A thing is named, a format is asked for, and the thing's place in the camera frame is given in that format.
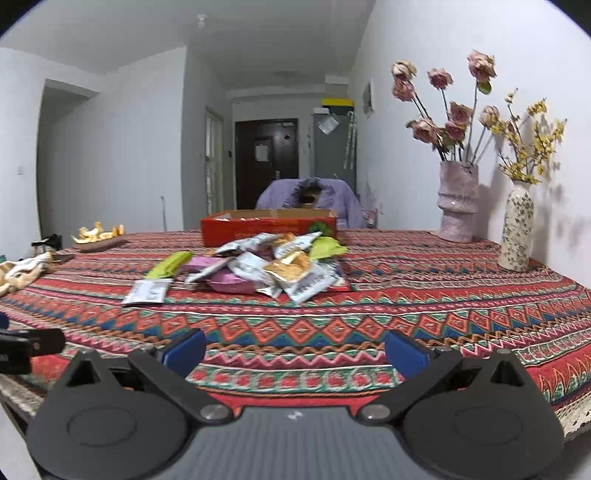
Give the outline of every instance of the green snack package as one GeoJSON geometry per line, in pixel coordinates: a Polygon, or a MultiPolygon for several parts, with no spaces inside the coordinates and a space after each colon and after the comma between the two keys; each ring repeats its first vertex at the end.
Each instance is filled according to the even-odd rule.
{"type": "Polygon", "coordinates": [[[331,236],[321,236],[312,242],[309,257],[312,260],[319,260],[334,257],[335,255],[344,255],[345,253],[347,253],[347,247],[343,247],[331,236]]]}
{"type": "Polygon", "coordinates": [[[178,269],[191,260],[192,256],[193,254],[191,252],[175,252],[150,270],[145,278],[174,277],[178,269]]]}

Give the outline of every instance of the pink snack package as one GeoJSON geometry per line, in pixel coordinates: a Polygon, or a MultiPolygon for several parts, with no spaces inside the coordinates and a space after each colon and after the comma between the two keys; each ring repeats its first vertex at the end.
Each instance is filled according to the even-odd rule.
{"type": "Polygon", "coordinates": [[[183,271],[186,273],[201,272],[206,267],[209,267],[220,261],[218,257],[193,257],[189,262],[183,265],[183,271]]]}
{"type": "Polygon", "coordinates": [[[244,280],[234,275],[230,269],[223,268],[207,279],[208,285],[215,291],[221,293],[243,293],[255,292],[255,283],[252,280],[244,280]]]}

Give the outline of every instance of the white snack wrapper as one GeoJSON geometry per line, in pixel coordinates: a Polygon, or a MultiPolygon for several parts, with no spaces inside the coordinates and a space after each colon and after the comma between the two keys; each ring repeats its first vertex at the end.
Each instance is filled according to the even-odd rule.
{"type": "Polygon", "coordinates": [[[263,285],[274,285],[271,276],[263,270],[267,263],[267,260],[257,257],[255,254],[244,252],[239,257],[233,258],[228,264],[228,268],[234,275],[244,280],[251,280],[263,285]]]}
{"type": "Polygon", "coordinates": [[[287,296],[296,303],[309,300],[317,293],[325,291],[338,280],[335,269],[329,265],[314,263],[310,273],[294,285],[285,288],[287,296]]]}
{"type": "Polygon", "coordinates": [[[131,291],[121,303],[123,305],[130,305],[132,303],[164,303],[166,292],[172,282],[172,278],[138,280],[134,282],[131,291]]]}
{"type": "Polygon", "coordinates": [[[265,244],[278,239],[281,235],[281,233],[258,233],[250,238],[234,240],[219,247],[216,250],[216,255],[235,251],[257,252],[262,249],[265,244]]]}
{"type": "Polygon", "coordinates": [[[187,275],[187,277],[185,278],[185,283],[193,283],[197,280],[204,280],[205,278],[211,277],[215,272],[218,272],[221,269],[223,269],[232,260],[232,257],[220,258],[219,262],[205,267],[203,270],[201,270],[201,272],[191,273],[190,275],[187,275]]]}
{"type": "Polygon", "coordinates": [[[255,291],[257,293],[262,293],[264,295],[268,295],[270,296],[273,300],[277,299],[277,297],[279,295],[281,295],[281,292],[283,291],[282,289],[280,289],[279,287],[276,287],[274,285],[261,285],[260,287],[256,288],[255,291]]]}
{"type": "Polygon", "coordinates": [[[243,252],[257,252],[265,244],[277,240],[280,236],[281,233],[259,233],[251,238],[244,239],[244,242],[240,245],[240,250],[243,252]]]}
{"type": "Polygon", "coordinates": [[[297,236],[295,240],[274,248],[273,256],[275,258],[283,258],[288,253],[293,252],[297,249],[308,250],[312,245],[312,242],[320,236],[322,236],[322,232],[312,232],[307,233],[305,235],[297,236]]]}
{"type": "Polygon", "coordinates": [[[227,244],[223,244],[221,247],[219,247],[215,251],[215,254],[220,255],[220,254],[227,254],[227,253],[231,253],[231,252],[241,251],[241,246],[246,240],[248,240],[248,238],[243,238],[241,240],[233,240],[232,242],[228,242],[227,244]]]}

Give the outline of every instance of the pile of snack packages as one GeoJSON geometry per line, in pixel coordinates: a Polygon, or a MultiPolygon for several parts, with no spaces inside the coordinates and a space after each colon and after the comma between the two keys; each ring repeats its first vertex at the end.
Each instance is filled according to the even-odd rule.
{"type": "Polygon", "coordinates": [[[346,251],[321,232],[300,236],[259,233],[229,242],[205,256],[195,257],[190,252],[172,255],[147,275],[148,280],[136,282],[123,303],[163,302],[172,283],[172,279],[163,277],[170,276],[171,264],[173,270],[182,264],[188,285],[207,283],[218,292],[261,293],[273,299],[284,291],[292,301],[301,303],[322,291],[349,289],[336,259],[346,251]],[[149,279],[153,279],[151,284],[146,283],[149,279]]]}

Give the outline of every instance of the snack package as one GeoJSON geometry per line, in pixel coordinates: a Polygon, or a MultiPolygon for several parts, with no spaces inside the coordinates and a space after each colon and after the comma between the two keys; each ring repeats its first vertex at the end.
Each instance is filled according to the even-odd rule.
{"type": "Polygon", "coordinates": [[[182,270],[186,273],[201,272],[206,267],[215,265],[220,261],[216,257],[193,257],[188,263],[185,263],[182,270]]]}
{"type": "Polygon", "coordinates": [[[267,261],[250,252],[244,252],[232,259],[228,268],[232,273],[244,280],[252,280],[263,285],[274,285],[272,277],[263,270],[267,261]]]}
{"type": "Polygon", "coordinates": [[[156,278],[174,277],[181,266],[191,260],[192,256],[191,252],[175,252],[155,265],[145,278],[155,280],[156,278]]]}
{"type": "Polygon", "coordinates": [[[185,283],[193,283],[197,280],[203,280],[204,278],[211,277],[215,272],[223,269],[232,260],[232,257],[218,258],[216,263],[205,267],[203,270],[201,270],[201,272],[187,275],[187,278],[185,278],[185,283]]]}
{"type": "Polygon", "coordinates": [[[312,268],[312,262],[301,250],[296,250],[280,260],[265,265],[264,270],[276,279],[282,288],[292,286],[304,278],[312,268]]]}
{"type": "Polygon", "coordinates": [[[320,261],[320,265],[327,265],[332,267],[337,277],[336,282],[328,288],[328,291],[352,291],[351,283],[349,282],[347,274],[343,270],[343,266],[341,265],[339,260],[323,260],[320,261]]]}
{"type": "Polygon", "coordinates": [[[223,268],[207,279],[207,284],[215,291],[233,294],[253,294],[255,292],[268,295],[276,299],[282,292],[279,287],[267,286],[252,280],[244,280],[223,268]]]}
{"type": "Polygon", "coordinates": [[[321,236],[312,242],[309,256],[312,260],[331,258],[347,253],[347,247],[343,247],[338,240],[331,236],[321,236]]]}
{"type": "Polygon", "coordinates": [[[310,273],[299,282],[285,288],[285,293],[292,301],[302,303],[325,291],[336,281],[337,276],[331,266],[313,263],[310,273]]]}
{"type": "Polygon", "coordinates": [[[294,238],[291,242],[279,245],[273,249],[275,258],[283,258],[294,250],[307,250],[312,242],[322,235],[322,232],[312,232],[305,235],[300,235],[294,238]]]}
{"type": "Polygon", "coordinates": [[[266,244],[277,240],[280,236],[281,233],[259,233],[251,238],[244,239],[240,248],[244,252],[258,252],[266,244]]]}
{"type": "Polygon", "coordinates": [[[157,280],[138,280],[131,291],[121,302],[123,305],[132,303],[164,303],[166,292],[173,282],[172,278],[157,280]]]}
{"type": "Polygon", "coordinates": [[[222,245],[216,250],[216,255],[232,254],[234,252],[257,252],[279,237],[281,237],[281,233],[258,233],[250,238],[242,238],[222,245]]]}

